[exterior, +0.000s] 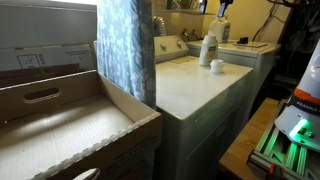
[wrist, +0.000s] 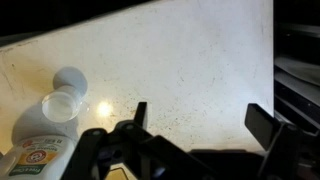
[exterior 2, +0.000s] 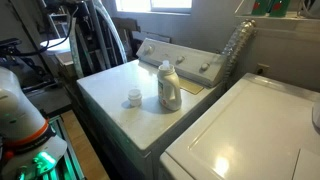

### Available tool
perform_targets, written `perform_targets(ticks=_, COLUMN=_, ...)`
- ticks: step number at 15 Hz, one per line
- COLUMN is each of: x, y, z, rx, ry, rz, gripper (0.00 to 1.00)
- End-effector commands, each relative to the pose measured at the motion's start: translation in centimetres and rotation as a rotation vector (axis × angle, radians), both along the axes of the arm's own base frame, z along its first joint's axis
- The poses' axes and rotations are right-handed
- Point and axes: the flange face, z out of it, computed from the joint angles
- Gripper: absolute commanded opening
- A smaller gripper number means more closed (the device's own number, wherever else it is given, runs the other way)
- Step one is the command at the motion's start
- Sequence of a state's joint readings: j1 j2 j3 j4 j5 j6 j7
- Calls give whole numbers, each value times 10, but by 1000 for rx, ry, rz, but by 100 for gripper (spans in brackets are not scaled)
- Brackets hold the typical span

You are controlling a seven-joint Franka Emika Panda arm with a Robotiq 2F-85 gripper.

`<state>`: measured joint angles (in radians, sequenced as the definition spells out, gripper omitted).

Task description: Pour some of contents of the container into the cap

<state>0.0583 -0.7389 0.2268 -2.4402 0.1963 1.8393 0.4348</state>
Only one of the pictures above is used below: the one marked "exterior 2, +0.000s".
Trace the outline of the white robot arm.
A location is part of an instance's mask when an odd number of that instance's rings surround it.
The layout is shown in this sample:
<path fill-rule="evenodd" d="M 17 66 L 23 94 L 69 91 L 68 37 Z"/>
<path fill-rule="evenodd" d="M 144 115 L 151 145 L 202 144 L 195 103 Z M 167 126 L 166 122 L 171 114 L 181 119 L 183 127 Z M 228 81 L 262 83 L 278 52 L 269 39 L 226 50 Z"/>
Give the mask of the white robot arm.
<path fill-rule="evenodd" d="M 22 92 L 17 76 L 0 68 L 1 180 L 34 180 L 50 172 L 67 150 Z"/>

